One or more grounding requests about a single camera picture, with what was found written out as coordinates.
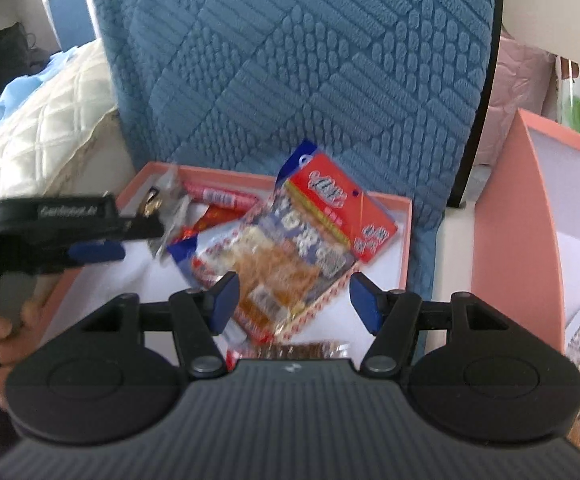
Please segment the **person's left hand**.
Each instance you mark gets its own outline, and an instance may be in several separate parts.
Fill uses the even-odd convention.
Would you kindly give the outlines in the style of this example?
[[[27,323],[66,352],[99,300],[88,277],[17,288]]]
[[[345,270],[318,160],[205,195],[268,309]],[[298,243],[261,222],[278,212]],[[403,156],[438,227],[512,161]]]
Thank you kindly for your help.
[[[40,344],[48,321],[46,306],[61,278],[61,274],[50,274],[37,279],[32,296],[22,304],[18,327],[0,315],[0,409],[3,412],[8,411],[5,397],[8,375]]]

